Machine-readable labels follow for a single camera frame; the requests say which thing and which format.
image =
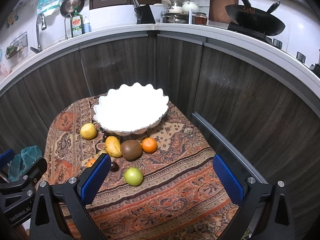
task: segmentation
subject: frying pan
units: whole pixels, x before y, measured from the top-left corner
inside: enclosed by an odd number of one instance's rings
[[[74,15],[76,8],[80,13],[84,6],[84,0],[64,0],[60,6],[60,13],[65,17],[68,13]]]
[[[249,0],[242,1],[244,5],[232,4],[225,7],[228,15],[236,24],[267,36],[275,36],[283,32],[284,23],[270,14],[279,7],[280,1],[271,5],[266,12],[251,7]]]

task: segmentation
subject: blue gripper pad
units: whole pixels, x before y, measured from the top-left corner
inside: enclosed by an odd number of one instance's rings
[[[84,206],[92,204],[110,169],[110,156],[107,154],[101,154],[94,162],[93,166],[86,168],[79,176],[80,182],[77,185],[77,192],[80,196],[81,203]]]
[[[13,160],[15,153],[12,149],[7,150],[5,153],[0,155],[0,169],[5,167],[10,161]]]
[[[213,157],[213,169],[224,186],[233,204],[239,206],[244,202],[244,191],[236,177],[219,155]]]

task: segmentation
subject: table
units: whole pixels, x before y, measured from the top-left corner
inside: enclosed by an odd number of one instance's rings
[[[50,126],[43,179],[64,183],[79,175],[87,161],[104,147],[105,137],[92,120],[99,97],[84,98],[63,110]],[[142,141],[147,136],[158,150],[129,162],[115,159],[118,172],[110,172],[94,202],[87,205],[92,219],[107,239],[216,239],[237,211],[212,168],[215,152],[201,132],[171,102],[161,123],[142,135],[121,140]],[[85,140],[80,128],[93,122],[97,136]],[[138,187],[126,184],[124,171],[139,167],[144,180]],[[68,208],[61,205],[73,236],[80,239]]]

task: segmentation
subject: soap dispenser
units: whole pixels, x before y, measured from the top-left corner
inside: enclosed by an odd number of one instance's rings
[[[71,36],[76,37],[84,33],[83,18],[76,8],[75,14],[70,18]]]
[[[91,31],[90,22],[87,16],[84,16],[83,29],[84,29],[84,33],[88,33]]]

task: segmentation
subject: teal plastic bag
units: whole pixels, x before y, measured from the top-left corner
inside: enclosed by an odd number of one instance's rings
[[[38,146],[22,149],[9,164],[8,177],[10,181],[16,181],[43,153]]]
[[[60,10],[61,0],[39,0],[37,15],[43,13],[44,16],[51,15],[54,11]]]

